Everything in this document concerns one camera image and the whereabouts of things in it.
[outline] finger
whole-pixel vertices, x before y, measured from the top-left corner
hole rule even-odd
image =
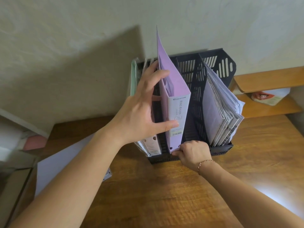
[[[157,70],[152,75],[148,76],[146,80],[144,80],[143,91],[148,92],[151,91],[154,86],[162,79],[167,77],[170,74],[168,70]]]
[[[179,123],[176,120],[154,123],[154,134],[166,132],[172,128],[178,127]]]
[[[158,61],[156,60],[146,69],[146,71],[143,73],[142,76],[149,76],[149,75],[153,74],[155,72],[157,66],[158,66]]]
[[[152,95],[152,101],[160,101],[162,96]]]
[[[179,159],[180,159],[180,161],[181,161],[182,163],[185,161],[185,155],[184,155],[184,153],[183,153],[182,151],[180,151],[180,150],[177,150],[177,151],[172,152],[172,155],[178,156]]]

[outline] barcode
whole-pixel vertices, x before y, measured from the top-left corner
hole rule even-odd
[[[172,136],[179,135],[179,134],[181,134],[181,132],[173,133]]]

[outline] wooden desk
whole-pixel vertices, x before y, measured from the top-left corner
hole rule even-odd
[[[44,156],[85,138],[109,119],[55,125]],[[304,218],[304,138],[286,116],[245,119],[233,143],[233,149],[214,160]],[[242,227],[219,194],[179,161],[152,166],[128,144],[111,170],[113,176],[101,185],[82,227]]]

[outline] fingernail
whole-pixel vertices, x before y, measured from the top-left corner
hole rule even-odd
[[[173,128],[178,127],[179,126],[178,121],[175,121],[172,126],[173,126]]]

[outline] wooden shelf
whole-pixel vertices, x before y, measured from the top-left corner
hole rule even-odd
[[[304,67],[238,75],[234,80],[242,93],[302,86]]]
[[[280,114],[292,114],[302,111],[293,98],[286,96],[275,106],[253,101],[247,94],[237,95],[239,100],[245,102],[242,115],[245,118],[255,118]]]

